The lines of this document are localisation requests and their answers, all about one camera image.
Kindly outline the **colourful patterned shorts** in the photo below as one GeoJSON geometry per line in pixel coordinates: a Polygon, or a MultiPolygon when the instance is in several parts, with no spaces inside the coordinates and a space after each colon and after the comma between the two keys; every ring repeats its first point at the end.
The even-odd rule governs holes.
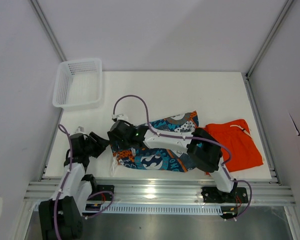
{"type": "MultiPolygon", "coordinates": [[[[186,133],[199,126],[197,112],[186,112],[150,122],[157,130],[186,133]]],[[[184,152],[164,148],[126,148],[111,146],[117,164],[136,170],[158,170],[186,173],[196,168],[191,157],[184,152]]]]}

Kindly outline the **white plastic basket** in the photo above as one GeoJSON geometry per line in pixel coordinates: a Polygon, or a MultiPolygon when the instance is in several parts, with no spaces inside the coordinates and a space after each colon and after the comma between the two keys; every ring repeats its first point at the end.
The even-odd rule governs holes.
{"type": "Polygon", "coordinates": [[[59,64],[52,104],[65,111],[96,109],[104,100],[102,61],[84,58],[59,64]]]}

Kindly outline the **orange shorts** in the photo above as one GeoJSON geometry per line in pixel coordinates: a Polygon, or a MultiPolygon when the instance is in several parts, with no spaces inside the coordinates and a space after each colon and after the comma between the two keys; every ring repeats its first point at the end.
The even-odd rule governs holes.
{"type": "Polygon", "coordinates": [[[221,149],[224,160],[231,158],[225,164],[230,173],[252,170],[264,164],[245,119],[220,124],[210,123],[202,129],[230,151],[231,155],[224,148],[221,149]]]}

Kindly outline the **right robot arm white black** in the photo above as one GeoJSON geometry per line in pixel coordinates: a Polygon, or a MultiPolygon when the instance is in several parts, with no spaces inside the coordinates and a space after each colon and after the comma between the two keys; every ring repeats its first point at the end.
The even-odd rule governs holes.
{"type": "Polygon", "coordinates": [[[172,132],[155,129],[150,124],[135,126],[125,120],[117,120],[107,135],[117,151],[146,148],[186,153],[197,169],[210,174],[222,201],[229,202],[236,197],[237,184],[226,167],[232,153],[202,128],[193,132],[172,132]]]}

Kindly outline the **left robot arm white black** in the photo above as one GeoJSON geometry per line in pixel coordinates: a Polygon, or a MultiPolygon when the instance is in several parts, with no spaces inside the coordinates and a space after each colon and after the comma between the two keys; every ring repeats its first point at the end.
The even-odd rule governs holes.
{"type": "Polygon", "coordinates": [[[38,206],[41,234],[44,240],[77,240],[83,235],[83,212],[88,200],[100,197],[114,200],[113,190],[99,187],[96,178],[87,173],[90,158],[98,158],[110,142],[94,132],[68,135],[64,171],[57,190],[38,206]]]}

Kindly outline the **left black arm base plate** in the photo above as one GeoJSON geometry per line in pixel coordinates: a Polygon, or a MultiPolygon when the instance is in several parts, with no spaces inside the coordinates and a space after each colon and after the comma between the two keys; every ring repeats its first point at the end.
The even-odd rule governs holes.
{"type": "Polygon", "coordinates": [[[114,185],[109,184],[99,184],[92,189],[92,193],[89,196],[89,201],[111,201],[114,197],[114,185]]]}

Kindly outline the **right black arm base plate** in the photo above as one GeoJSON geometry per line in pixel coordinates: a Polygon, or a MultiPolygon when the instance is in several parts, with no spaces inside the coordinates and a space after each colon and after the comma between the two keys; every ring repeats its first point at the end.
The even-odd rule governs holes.
{"type": "Polygon", "coordinates": [[[201,195],[205,203],[235,204],[237,200],[239,203],[247,204],[249,202],[248,193],[244,187],[235,187],[231,192],[223,192],[213,186],[203,187],[201,195]]]}

